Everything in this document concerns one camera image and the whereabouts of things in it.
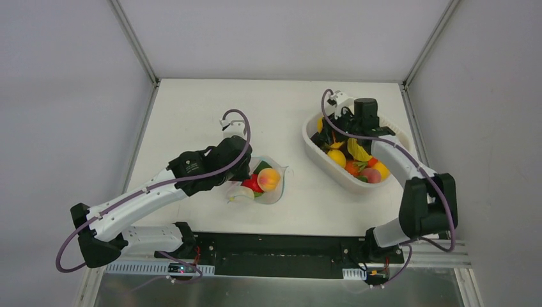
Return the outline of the dark green avocado toy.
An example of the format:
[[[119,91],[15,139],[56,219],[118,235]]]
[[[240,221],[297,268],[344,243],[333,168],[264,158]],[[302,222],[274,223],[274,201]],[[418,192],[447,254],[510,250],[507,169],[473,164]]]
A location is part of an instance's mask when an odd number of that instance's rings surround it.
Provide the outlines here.
[[[258,175],[263,169],[272,168],[271,165],[266,161],[260,161],[255,167],[253,173]]]

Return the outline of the red apple toy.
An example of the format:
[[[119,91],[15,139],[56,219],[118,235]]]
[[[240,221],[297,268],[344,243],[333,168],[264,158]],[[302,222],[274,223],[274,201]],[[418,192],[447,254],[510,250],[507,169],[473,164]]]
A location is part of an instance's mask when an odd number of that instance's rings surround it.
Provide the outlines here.
[[[241,186],[249,188],[254,193],[258,193],[258,194],[264,193],[264,190],[258,184],[258,175],[255,173],[253,173],[249,179],[244,180],[241,183]]]

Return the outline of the yellow orange mango toy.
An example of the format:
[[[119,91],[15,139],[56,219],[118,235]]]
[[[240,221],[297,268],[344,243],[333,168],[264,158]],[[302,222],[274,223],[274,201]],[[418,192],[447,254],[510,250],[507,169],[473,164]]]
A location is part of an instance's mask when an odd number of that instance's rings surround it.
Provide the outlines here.
[[[323,117],[319,118],[316,124],[318,133],[321,133],[323,130]]]

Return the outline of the clear zip top bag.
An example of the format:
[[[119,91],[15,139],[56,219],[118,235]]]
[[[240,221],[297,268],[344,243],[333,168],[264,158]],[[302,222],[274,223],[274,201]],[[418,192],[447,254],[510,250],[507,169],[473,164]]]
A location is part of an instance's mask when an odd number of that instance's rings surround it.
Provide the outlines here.
[[[226,200],[228,203],[277,203],[284,194],[287,169],[269,156],[253,157],[249,163],[250,177],[233,184],[226,192]]]

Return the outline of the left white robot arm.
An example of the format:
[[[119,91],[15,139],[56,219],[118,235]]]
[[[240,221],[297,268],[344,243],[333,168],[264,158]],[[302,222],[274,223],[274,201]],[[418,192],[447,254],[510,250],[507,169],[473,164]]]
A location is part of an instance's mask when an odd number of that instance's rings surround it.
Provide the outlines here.
[[[248,179],[251,154],[244,138],[224,138],[217,146],[181,153],[149,181],[111,201],[94,207],[74,205],[70,213],[85,266],[102,267],[122,255],[190,257],[196,239],[188,223],[135,226],[135,222],[196,193]]]

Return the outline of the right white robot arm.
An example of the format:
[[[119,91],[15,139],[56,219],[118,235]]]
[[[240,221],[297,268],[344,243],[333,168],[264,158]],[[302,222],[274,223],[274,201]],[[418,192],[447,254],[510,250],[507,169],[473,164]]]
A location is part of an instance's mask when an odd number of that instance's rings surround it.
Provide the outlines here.
[[[387,167],[403,188],[396,219],[366,231],[360,252],[371,262],[379,262],[396,246],[416,240],[428,241],[432,234],[449,231],[450,246],[434,246],[452,252],[458,225],[456,182],[448,173],[437,173],[419,162],[388,126],[380,125],[378,103],[373,98],[353,101],[354,111],[342,106],[337,93],[327,89],[321,105],[334,107],[332,114],[323,115],[323,133],[356,140],[369,155]]]

